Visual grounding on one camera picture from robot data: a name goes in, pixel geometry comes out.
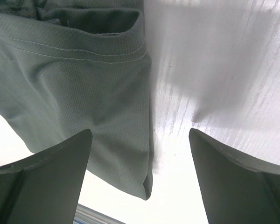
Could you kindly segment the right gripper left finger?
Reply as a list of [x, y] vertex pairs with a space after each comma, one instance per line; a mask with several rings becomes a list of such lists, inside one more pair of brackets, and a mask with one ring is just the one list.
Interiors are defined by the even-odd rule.
[[73, 223], [91, 144], [86, 129], [0, 166], [0, 224]]

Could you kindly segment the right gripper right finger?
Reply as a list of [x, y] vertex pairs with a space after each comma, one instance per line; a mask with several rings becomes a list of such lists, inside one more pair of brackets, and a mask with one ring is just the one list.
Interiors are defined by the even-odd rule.
[[280, 165], [194, 128], [189, 142], [210, 224], [280, 224]]

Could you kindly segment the dark grey t-shirt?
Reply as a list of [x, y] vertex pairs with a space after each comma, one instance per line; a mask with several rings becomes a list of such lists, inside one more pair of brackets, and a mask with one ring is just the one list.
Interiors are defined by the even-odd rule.
[[0, 0], [0, 115], [32, 153], [90, 129], [88, 170], [151, 196], [141, 0]]

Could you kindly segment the aluminium mounting rail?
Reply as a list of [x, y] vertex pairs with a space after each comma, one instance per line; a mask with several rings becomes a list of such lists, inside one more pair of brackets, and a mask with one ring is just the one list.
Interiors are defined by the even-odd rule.
[[125, 224], [81, 204], [77, 205], [73, 224]]

